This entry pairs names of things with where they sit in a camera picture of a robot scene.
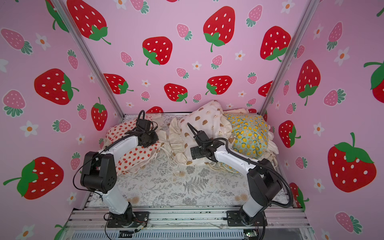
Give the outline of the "white cookie print pillow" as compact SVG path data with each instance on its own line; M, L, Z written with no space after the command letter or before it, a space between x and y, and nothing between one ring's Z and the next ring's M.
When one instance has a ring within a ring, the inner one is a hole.
M204 131L209 139L230 138L232 125L224 116L219 102L211 101L180 120L174 118L170 123L169 142L174 154L174 161L182 166L203 166L209 163L207 158L192 159L191 148L198 144L188 124L198 131Z

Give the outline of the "white strawberry print pillow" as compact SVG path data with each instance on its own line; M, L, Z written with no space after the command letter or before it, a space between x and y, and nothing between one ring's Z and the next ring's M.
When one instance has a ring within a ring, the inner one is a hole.
M142 166L145 166L152 159L156 158L162 147L166 149L169 146L167 134L162 129L164 121L161 115L150 114L145 116L145 119L159 124L159 128L156 130L159 140L146 148L142 146L137 146L131 149L123 148L124 154L119 158L115 158L116 172L118 176L136 173ZM122 138L126 132L133 130L134 127L136 127L136 119L131 118L119 125L109 128L104 146L116 142L118 139Z

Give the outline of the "teal lemon print pillow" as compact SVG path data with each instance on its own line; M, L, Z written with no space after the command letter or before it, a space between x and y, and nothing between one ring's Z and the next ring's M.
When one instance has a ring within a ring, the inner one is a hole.
M226 113L232 126L232 149L248 158L257 159L267 150L268 125L257 114Z

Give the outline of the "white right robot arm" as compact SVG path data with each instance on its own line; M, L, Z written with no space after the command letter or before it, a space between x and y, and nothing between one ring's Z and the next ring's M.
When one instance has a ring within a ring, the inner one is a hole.
M198 144L191 148L192 159L207 158L215 163L223 163L247 177L251 197L246 201L234 217L234 221L245 226L262 222L264 211L271 205L282 208L292 206L292 201L280 203L274 201L275 196L287 184L267 159L254 160L230 149L226 138L209 139L204 131L198 131L190 123L187 124L194 140Z

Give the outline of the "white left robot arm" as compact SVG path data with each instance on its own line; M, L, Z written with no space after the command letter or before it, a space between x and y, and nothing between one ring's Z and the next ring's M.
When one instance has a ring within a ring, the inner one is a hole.
M109 208L109 221L113 226L128 227L135 222L131 203L120 193L117 182L117 161L136 147L149 147L159 138L157 124L144 118L136 126L99 152L88 152L84 158L80 183L87 191L100 196Z

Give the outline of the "grey floral bed sheet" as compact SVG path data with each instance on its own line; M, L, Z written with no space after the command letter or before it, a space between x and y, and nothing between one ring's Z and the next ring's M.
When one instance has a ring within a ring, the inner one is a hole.
M248 180L221 163L176 166L161 148L135 173L119 173L115 186L133 206L239 206L251 198Z

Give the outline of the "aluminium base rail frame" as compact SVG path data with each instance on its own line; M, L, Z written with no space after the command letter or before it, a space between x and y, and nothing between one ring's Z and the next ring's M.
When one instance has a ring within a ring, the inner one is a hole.
M74 210L57 240L314 240L314 230L301 209L265 210L246 226L238 206L137 207L138 221L121 227L105 208Z

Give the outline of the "aluminium frame post left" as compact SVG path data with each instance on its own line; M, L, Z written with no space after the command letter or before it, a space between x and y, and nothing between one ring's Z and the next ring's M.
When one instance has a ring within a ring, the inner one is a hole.
M88 48L86 42L84 41L83 36L81 35L80 31L78 30L74 20L70 16L70 12L67 9L66 2L65 1L59 1L59 0L53 0L52 1L54 6L56 7L58 14L62 18L64 24L67 26L70 34L72 35L75 43L79 47L83 57L85 58L88 66L90 67L92 73L95 75L100 87L103 89L104 94L108 98L109 102L114 107L116 113L118 114L120 119L123 119L125 114L122 111L121 106L117 102L116 98L114 97L114 94L112 90L109 87L109 84L104 77L101 69L99 68L97 62L95 61L95 58L93 57L90 49Z

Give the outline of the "aluminium frame post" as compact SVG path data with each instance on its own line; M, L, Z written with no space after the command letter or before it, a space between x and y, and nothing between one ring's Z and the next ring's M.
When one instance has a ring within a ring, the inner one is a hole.
M92 73L95 75L100 87L103 89L104 94L108 98L109 102L114 107L116 113L118 114L120 119L123 119L125 114L122 111L121 106L117 102L116 98L114 97L114 94L112 90L109 87L109 84L104 77L101 69L99 68L97 62L95 61L95 58L93 57L90 49L88 48L86 42L84 41L83 36L81 35L80 31L78 30L74 20L70 16L70 12L67 9L66 2L65 1L59 1L59 0L53 0L52 1L54 6L56 7L58 14L62 18L64 24L67 26L70 34L72 35L75 43L79 47L83 57L85 58L88 66L90 67Z
M319 5L319 0L310 0L307 1L306 7L303 11L303 14L298 22L298 25L296 27L296 30L292 36L291 43L288 47L287 52L284 55L284 58L282 60L282 63L276 73L276 76L272 82L272 86L267 94L266 99L263 102L263 105L261 109L258 111L259 115L263 115L268 107L269 104L272 102L272 98L274 97L274 94L276 93L283 76L285 75L286 71L288 70L289 63L292 61L294 56L295 49L299 46L299 43L301 42L304 33L306 32L315 12Z

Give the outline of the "aluminium frame post right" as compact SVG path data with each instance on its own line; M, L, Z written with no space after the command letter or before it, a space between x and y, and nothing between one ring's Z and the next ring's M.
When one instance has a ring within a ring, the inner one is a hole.
M296 30L292 36L291 43L288 47L287 52L284 55L284 58L282 60L282 63L276 73L276 76L272 82L272 86L267 94L266 99L263 102L263 105L261 109L258 111L259 115L263 115L268 107L269 104L272 102L272 98L274 97L274 94L276 93L283 76L285 75L286 71L288 70L289 63L292 61L294 56L295 49L299 46L299 43L301 42L304 33L306 32L315 12L319 5L319 0L310 0L307 1L306 7L303 11L303 14L298 22L298 25L296 27Z

